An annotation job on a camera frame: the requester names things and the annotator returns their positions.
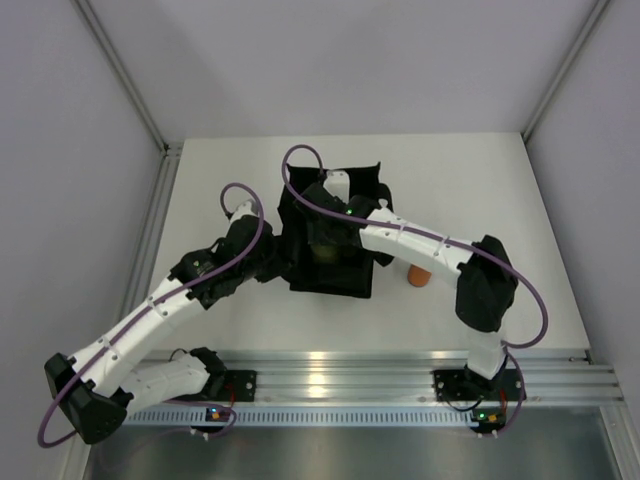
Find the black canvas bag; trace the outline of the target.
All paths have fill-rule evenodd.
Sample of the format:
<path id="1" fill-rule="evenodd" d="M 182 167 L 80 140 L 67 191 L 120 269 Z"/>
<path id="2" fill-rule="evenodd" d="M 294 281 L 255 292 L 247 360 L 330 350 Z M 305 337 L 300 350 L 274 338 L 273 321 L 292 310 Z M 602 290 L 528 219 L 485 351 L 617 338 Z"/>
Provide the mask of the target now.
<path id="1" fill-rule="evenodd" d="M 317 168 L 289 166 L 288 169 L 290 183 L 300 194 L 319 180 Z M 380 169 L 380 162 L 372 166 L 344 168 L 350 178 L 349 197 L 360 195 L 371 200 L 384 199 L 387 208 L 392 210 L 391 191 L 379 180 Z M 384 268 L 393 262 L 394 257 L 344 247 L 336 251 L 339 255 L 334 257 L 333 263 L 320 263 L 309 245 L 304 216 L 294 202 L 293 195 L 283 187 L 277 211 L 282 223 L 280 255 L 289 265 L 282 278 L 289 283 L 290 290 L 371 298 L 374 261 Z"/>

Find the yellow liquid bottle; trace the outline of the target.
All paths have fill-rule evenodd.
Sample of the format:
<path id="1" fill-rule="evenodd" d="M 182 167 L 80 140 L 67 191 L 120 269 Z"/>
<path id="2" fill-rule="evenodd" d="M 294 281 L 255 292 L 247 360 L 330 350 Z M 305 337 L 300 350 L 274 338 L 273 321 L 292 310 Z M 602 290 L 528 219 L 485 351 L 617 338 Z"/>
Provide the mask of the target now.
<path id="1" fill-rule="evenodd" d="M 310 245 L 311 257 L 316 264 L 337 264 L 341 258 L 340 248 L 336 245 Z"/>

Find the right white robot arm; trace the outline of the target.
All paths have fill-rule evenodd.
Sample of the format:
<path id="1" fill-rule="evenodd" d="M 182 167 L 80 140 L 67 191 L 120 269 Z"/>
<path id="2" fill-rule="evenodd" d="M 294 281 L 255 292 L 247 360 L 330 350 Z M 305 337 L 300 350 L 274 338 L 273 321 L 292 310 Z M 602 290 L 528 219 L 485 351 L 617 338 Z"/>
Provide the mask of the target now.
<path id="1" fill-rule="evenodd" d="M 455 291 L 455 314 L 469 329 L 459 389 L 479 401 L 500 388 L 507 363 L 502 320 L 518 279 L 499 240 L 457 241 L 406 221 L 376 200 L 354 196 L 344 202 L 319 183 L 298 194 L 294 204 L 312 243 L 388 255 L 448 283 Z"/>

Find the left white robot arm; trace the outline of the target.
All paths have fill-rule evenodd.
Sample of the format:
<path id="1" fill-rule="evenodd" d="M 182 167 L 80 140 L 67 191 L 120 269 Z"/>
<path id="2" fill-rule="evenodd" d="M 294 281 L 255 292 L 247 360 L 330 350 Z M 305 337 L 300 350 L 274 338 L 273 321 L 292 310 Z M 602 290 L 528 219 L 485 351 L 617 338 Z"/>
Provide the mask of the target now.
<path id="1" fill-rule="evenodd" d="M 217 353 L 194 348 L 152 367 L 141 361 L 188 320 L 231 296 L 249 280 L 277 275 L 277 238 L 271 225 L 242 211 L 209 248 L 185 254 L 147 299 L 108 333 L 44 371 L 54 405 L 87 444 L 111 436 L 130 415 L 170 400 L 225 399 L 227 369 Z"/>

